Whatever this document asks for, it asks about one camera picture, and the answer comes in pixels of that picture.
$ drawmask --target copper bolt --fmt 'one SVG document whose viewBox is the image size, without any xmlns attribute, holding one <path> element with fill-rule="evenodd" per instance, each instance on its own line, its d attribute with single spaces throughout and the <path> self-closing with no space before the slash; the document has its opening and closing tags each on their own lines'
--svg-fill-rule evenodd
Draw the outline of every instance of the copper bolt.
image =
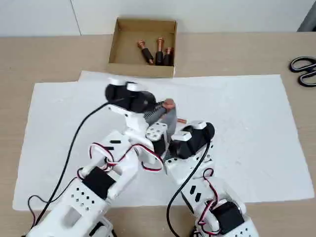
<svg viewBox="0 0 316 237">
<path fill-rule="evenodd" d="M 172 48 L 166 48 L 166 54 L 171 54 Z"/>
<path fill-rule="evenodd" d="M 186 119 L 182 119 L 182 118 L 178 118 L 178 119 L 177 119 L 177 122 L 186 124 L 186 123 L 187 123 L 187 120 L 186 120 Z"/>
<path fill-rule="evenodd" d="M 176 107 L 176 104 L 174 103 L 173 99 L 168 98 L 165 99 L 162 106 L 169 111 L 174 109 Z"/>
<path fill-rule="evenodd" d="M 158 43 L 158 50 L 157 51 L 162 52 L 164 38 L 163 37 L 159 37 L 157 39 L 157 43 Z"/>
<path fill-rule="evenodd" d="M 150 65 L 153 65 L 154 64 L 154 61 L 153 61 L 153 57 L 152 55 L 150 54 L 149 50 L 145 47 L 145 41 L 143 40 L 140 40 L 137 42 L 137 45 L 138 47 L 142 50 L 143 52 L 143 55 L 144 57 L 146 58 L 147 62 L 150 64 Z"/>
<path fill-rule="evenodd" d="M 137 42 L 137 45 L 140 49 L 144 49 L 145 48 L 145 41 L 140 40 Z"/>
</svg>

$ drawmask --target scissor handle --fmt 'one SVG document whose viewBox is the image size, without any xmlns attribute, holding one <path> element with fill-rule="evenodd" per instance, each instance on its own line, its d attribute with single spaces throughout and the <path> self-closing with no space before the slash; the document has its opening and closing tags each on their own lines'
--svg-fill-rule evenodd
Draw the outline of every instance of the scissor handle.
<svg viewBox="0 0 316 237">
<path fill-rule="evenodd" d="M 296 68 L 294 66 L 294 64 L 299 62 L 299 61 L 308 61 L 311 64 L 302 66 L 300 68 Z M 295 58 L 295 59 L 292 60 L 292 62 L 289 65 L 289 69 L 293 73 L 299 73 L 299 72 L 303 72 L 303 71 L 311 71 L 311 70 L 313 70 L 313 68 L 316 68 L 316 58 L 312 58 L 312 57 L 298 57 L 298 58 Z"/>
<path fill-rule="evenodd" d="M 311 71 L 309 73 L 303 74 L 300 77 L 298 77 L 298 83 L 304 87 L 315 87 L 316 82 L 315 83 L 307 83 L 304 81 L 306 78 L 310 78 L 310 77 L 315 76 L 315 75 L 316 75 L 316 71 Z"/>
</svg>

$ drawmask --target wooden table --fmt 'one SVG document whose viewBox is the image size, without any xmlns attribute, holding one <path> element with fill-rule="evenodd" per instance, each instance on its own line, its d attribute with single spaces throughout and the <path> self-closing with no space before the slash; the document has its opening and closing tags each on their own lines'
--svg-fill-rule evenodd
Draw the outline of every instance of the wooden table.
<svg viewBox="0 0 316 237">
<path fill-rule="evenodd" d="M 105 71 L 111 40 L 111 36 L 0 39 L 1 236 L 20 236 L 31 223 L 30 213 L 12 209 L 12 200 L 34 83 L 75 81 L 81 70 Z M 316 56 L 315 42 L 315 33 L 179 34 L 176 76 L 281 74 L 315 183 L 316 89 L 300 87 L 298 75 L 287 69 L 294 57 Z M 315 199 L 247 207 L 262 237 L 315 236 Z M 112 209 L 107 216 L 119 237 L 172 236 L 165 207 Z M 193 225 L 186 207 L 173 208 L 172 221 L 182 236 Z"/>
</svg>

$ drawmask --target cardboard box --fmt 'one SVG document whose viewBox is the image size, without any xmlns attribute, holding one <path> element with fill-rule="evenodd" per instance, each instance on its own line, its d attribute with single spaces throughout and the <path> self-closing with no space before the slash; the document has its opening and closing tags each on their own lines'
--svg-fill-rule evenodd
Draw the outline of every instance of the cardboard box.
<svg viewBox="0 0 316 237">
<path fill-rule="evenodd" d="M 137 77 L 173 77 L 174 66 L 149 65 L 143 58 L 137 42 L 144 40 L 146 47 L 155 58 L 157 38 L 164 37 L 163 49 L 173 47 L 175 58 L 176 32 L 176 21 L 118 18 L 107 71 L 112 74 Z"/>
</svg>

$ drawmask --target wire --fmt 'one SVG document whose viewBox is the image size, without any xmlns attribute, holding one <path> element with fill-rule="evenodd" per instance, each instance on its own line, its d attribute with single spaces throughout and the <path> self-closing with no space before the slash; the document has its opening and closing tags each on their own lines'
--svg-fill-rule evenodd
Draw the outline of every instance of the wire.
<svg viewBox="0 0 316 237">
<path fill-rule="evenodd" d="M 206 178 L 206 176 L 205 176 L 205 173 L 206 173 L 207 171 L 209 171 L 209 170 L 211 170 L 211 173 L 209 174 L 209 177 L 213 176 L 213 174 L 214 174 L 214 169 L 212 169 L 212 168 L 207 168 L 207 169 L 205 169 L 204 172 L 203 172 L 203 179 L 208 182 L 208 184 L 209 184 L 211 190 L 212 190 L 213 193 L 214 193 L 215 200 L 211 199 L 211 200 L 209 200 L 209 202 L 205 205 L 205 208 L 204 208 L 204 210 L 203 210 L 203 212 L 202 212 L 202 214 L 201 214 L 201 216 L 200 216 L 200 218 L 199 218 L 197 224 L 198 224 L 199 226 L 201 226 L 201 229 L 202 229 L 202 231 L 203 231 L 204 233 L 206 233 L 206 234 L 208 234 L 208 235 L 210 235 L 210 236 L 216 236 L 216 235 L 219 234 L 220 229 L 218 229 L 217 231 L 211 232 L 211 231 L 207 231 L 207 230 L 204 228 L 204 225 L 206 224 L 206 222 L 204 221 L 204 219 L 205 219 L 205 215 L 206 215 L 207 211 L 208 211 L 208 210 L 213 210 L 214 207 L 217 205 L 217 203 L 218 203 L 218 201 L 219 201 L 218 193 L 216 192 L 216 190 L 215 190 L 215 188 L 213 187 L 213 185 L 211 184 L 211 182 L 210 182 L 210 181 Z"/>
<path fill-rule="evenodd" d="M 66 189 L 71 185 L 71 183 L 72 183 L 75 179 L 77 179 L 77 177 L 73 178 L 73 179 L 68 183 L 68 185 L 64 188 L 64 190 L 60 193 L 60 195 L 58 195 L 58 197 L 55 198 L 54 200 L 52 200 L 50 203 L 53 203 L 53 202 L 57 201 L 57 200 L 61 197 L 61 195 L 64 194 L 64 192 L 66 191 Z M 41 200 L 41 201 L 44 202 L 44 203 L 48 203 L 48 201 L 45 201 L 45 200 L 42 199 L 39 195 L 32 195 L 32 196 L 29 197 L 29 199 L 28 199 L 28 208 L 29 208 L 29 210 L 30 210 L 30 212 L 31 212 L 31 214 L 32 214 L 32 216 L 33 216 L 33 223 L 32 223 L 32 227 L 33 227 L 33 226 L 35 225 L 36 216 L 35 216 L 35 213 L 34 213 L 33 209 L 31 208 L 31 199 L 32 199 L 32 198 L 38 198 L 39 200 Z"/>
<path fill-rule="evenodd" d="M 127 153 L 129 153 L 129 152 L 132 150 L 132 148 L 137 147 L 137 146 L 143 148 L 146 152 L 148 152 L 148 153 L 150 153 L 151 155 L 153 155 L 153 156 L 160 162 L 160 164 L 161 164 L 161 168 L 158 168 L 158 169 L 157 169 L 157 168 L 149 168 L 149 167 L 146 167 L 146 166 L 144 165 L 144 163 L 141 162 L 141 165 L 142 165 L 143 169 L 145 169 L 145 170 L 147 170 L 147 171 L 152 171 L 152 172 L 161 171 L 162 168 L 163 168 L 163 160 L 162 160 L 162 158 L 161 158 L 160 156 L 158 156 L 156 153 L 154 153 L 152 150 L 148 149 L 146 146 L 144 146 L 143 144 L 140 144 L 140 143 L 136 143 L 136 144 L 133 144 L 132 146 L 130 146 L 130 147 L 127 149 L 127 151 L 124 153 L 124 155 L 123 155 L 117 162 L 111 162 L 111 161 L 109 161 L 109 160 L 107 159 L 107 160 L 106 160 L 106 161 L 107 161 L 107 164 L 108 164 L 109 166 L 115 166 L 115 165 L 117 165 L 120 161 L 122 161 L 122 160 L 126 157 Z"/>
<path fill-rule="evenodd" d="M 78 126 L 78 128 L 77 128 L 77 130 L 76 130 L 76 132 L 75 132 L 75 134 L 74 134 L 74 137 L 73 137 L 73 139 L 72 139 L 72 141 L 71 141 L 71 144 L 70 144 L 70 147 L 69 147 L 69 150 L 68 150 L 68 154 L 67 154 L 67 158 L 66 158 L 66 161 L 65 161 L 63 170 L 62 170 L 62 172 L 61 172 L 61 175 L 60 175 L 60 177 L 59 177 L 59 180 L 58 180 L 58 182 L 57 182 L 57 184 L 56 184 L 56 187 L 55 187 L 53 193 L 51 194 L 49 200 L 47 201 L 47 203 L 46 203 L 44 209 L 41 211 L 41 213 L 39 214 L 37 220 L 36 220 L 35 223 L 31 226 L 31 228 L 34 227 L 34 226 L 36 226 L 36 225 L 40 222 L 40 220 L 41 220 L 41 218 L 43 217 L 44 213 L 47 211 L 48 206 L 52 203 L 52 200 L 53 200 L 53 198 L 54 198 L 54 196 L 55 196 L 55 194 L 56 194 L 56 192 L 57 192 L 57 190 L 58 190 L 58 188 L 59 188 L 59 186 L 60 186 L 60 184 L 61 184 L 61 181 L 62 181 L 62 179 L 63 179 L 63 177 L 64 177 L 64 175 L 65 175 L 65 172 L 66 172 L 66 169 L 67 169 L 67 166 L 68 166 L 68 163 L 69 163 L 71 151 L 72 151 L 72 149 L 73 149 L 75 140 L 76 140 L 76 138 L 77 138 L 77 135 L 78 135 L 78 133 L 79 133 L 81 127 L 82 127 L 83 124 L 88 120 L 88 118 L 89 118 L 90 116 L 92 116 L 93 114 L 95 114 L 96 112 L 98 112 L 99 110 L 101 110 L 102 108 L 104 108 L 105 106 L 107 106 L 108 104 L 109 104 L 109 103 L 106 102 L 106 103 L 104 103 L 103 105 L 99 106 L 99 107 L 96 108 L 94 111 L 92 111 L 91 113 L 89 113 L 89 114 L 81 121 L 81 123 L 80 123 L 80 125 Z"/>
<path fill-rule="evenodd" d="M 180 237 L 176 231 L 173 229 L 172 227 L 172 224 L 170 222 L 170 208 L 171 208 L 171 205 L 173 203 L 173 201 L 175 200 L 175 198 L 178 196 L 178 194 L 181 192 L 181 190 L 184 188 L 184 186 L 188 183 L 188 181 L 192 178 L 192 176 L 195 174 L 195 172 L 197 171 L 197 169 L 199 168 L 199 166 L 202 164 L 202 162 L 204 161 L 205 157 L 206 157 L 206 154 L 209 150 L 209 147 L 210 147 L 210 144 L 211 142 L 208 141 L 207 144 L 206 144 L 206 148 L 205 148 L 205 151 L 201 157 L 201 159 L 198 161 L 197 165 L 195 166 L 195 168 L 192 170 L 192 172 L 189 174 L 189 176 L 187 177 L 187 179 L 183 182 L 183 184 L 180 186 L 180 188 L 175 192 L 175 194 L 172 196 L 170 202 L 168 203 L 168 206 L 167 206 L 167 212 L 166 212 L 166 218 L 167 218 L 167 223 L 168 223 L 168 226 L 171 230 L 171 232 L 176 236 L 176 237 Z"/>
<path fill-rule="evenodd" d="M 117 234 L 115 233 L 114 229 L 112 229 L 112 235 L 113 235 L 113 237 L 118 237 Z"/>
<path fill-rule="evenodd" d="M 90 159 L 92 159 L 92 148 L 94 148 L 94 147 L 101 148 L 101 154 L 104 155 L 105 161 L 108 160 L 108 157 L 107 157 L 107 155 L 106 155 L 105 153 L 103 153 L 102 151 L 105 151 L 107 154 L 109 154 L 110 157 L 111 157 L 112 162 L 114 162 L 114 157 L 113 157 L 112 153 L 110 152 L 110 150 L 109 150 L 107 147 L 105 147 L 105 146 L 103 146 L 103 145 L 101 145 L 100 143 L 97 143 L 97 142 L 93 142 L 93 143 L 90 145 L 90 147 L 89 147 L 89 156 L 90 156 Z M 111 170 L 112 170 L 112 167 L 110 167 L 109 164 L 106 163 L 106 167 L 103 168 L 102 170 L 108 172 L 108 171 L 111 171 Z"/>
</svg>

